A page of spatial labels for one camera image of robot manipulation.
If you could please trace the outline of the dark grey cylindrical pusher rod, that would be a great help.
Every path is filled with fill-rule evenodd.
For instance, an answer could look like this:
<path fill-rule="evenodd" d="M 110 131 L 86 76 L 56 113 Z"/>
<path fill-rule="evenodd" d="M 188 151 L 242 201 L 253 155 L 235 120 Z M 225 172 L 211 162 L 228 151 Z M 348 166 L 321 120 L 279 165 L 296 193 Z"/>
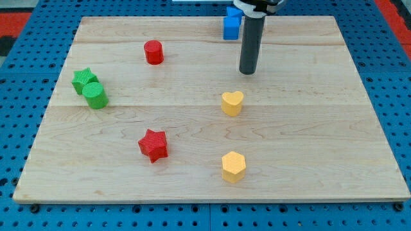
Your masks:
<path fill-rule="evenodd" d="M 239 71 L 242 74 L 250 75 L 256 72 L 264 23 L 265 17 L 245 16 L 239 64 Z"/>

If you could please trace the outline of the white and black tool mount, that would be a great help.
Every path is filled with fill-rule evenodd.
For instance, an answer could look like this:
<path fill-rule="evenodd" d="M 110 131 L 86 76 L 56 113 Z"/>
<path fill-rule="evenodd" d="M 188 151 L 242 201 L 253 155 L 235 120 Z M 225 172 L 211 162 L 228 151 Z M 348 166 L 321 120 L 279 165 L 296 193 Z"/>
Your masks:
<path fill-rule="evenodd" d="M 247 17 L 262 18 L 276 14 L 285 6 L 285 0 L 234 0 L 233 4 Z"/>

